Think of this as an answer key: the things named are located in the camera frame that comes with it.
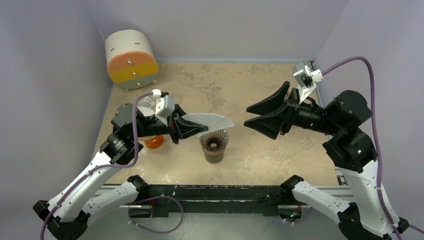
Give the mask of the orange glass carafe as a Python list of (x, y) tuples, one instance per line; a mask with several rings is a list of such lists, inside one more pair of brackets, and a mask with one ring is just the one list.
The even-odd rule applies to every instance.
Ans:
[(144, 145), (149, 149), (157, 149), (162, 146), (162, 144), (164, 143), (164, 140), (165, 139), (162, 135), (158, 135), (153, 137), (150, 140), (146, 140), (144, 142)]

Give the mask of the grey glass carafe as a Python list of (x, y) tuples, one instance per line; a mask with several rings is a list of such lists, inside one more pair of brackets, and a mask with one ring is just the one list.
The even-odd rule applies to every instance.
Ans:
[(218, 164), (223, 160), (225, 155), (224, 154), (220, 154), (220, 155), (207, 155), (207, 154), (205, 154), (204, 156), (205, 156), (205, 159), (208, 163)]

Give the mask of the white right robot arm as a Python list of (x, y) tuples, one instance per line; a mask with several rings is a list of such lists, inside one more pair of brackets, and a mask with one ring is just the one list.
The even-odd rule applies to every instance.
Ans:
[(360, 129), (373, 113), (360, 93), (345, 90), (326, 107), (320, 107), (313, 99), (302, 102), (298, 89), (285, 82), (274, 94), (246, 110), (255, 117), (244, 125), (271, 139), (289, 132), (292, 126), (329, 135), (323, 147), (354, 198), (339, 199), (293, 175), (281, 184), (284, 202), (311, 206), (332, 219), (349, 240), (388, 240), (391, 233), (408, 229), (406, 219), (393, 210), (385, 212), (381, 206), (378, 154), (370, 136)]

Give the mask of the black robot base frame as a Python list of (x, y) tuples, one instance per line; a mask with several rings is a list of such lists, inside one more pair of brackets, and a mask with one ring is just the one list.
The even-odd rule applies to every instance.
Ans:
[(292, 190), (304, 181), (293, 175), (280, 185), (170, 185), (142, 184), (129, 205), (151, 203), (154, 218), (170, 213), (261, 214), (280, 216), (284, 205), (297, 205)]

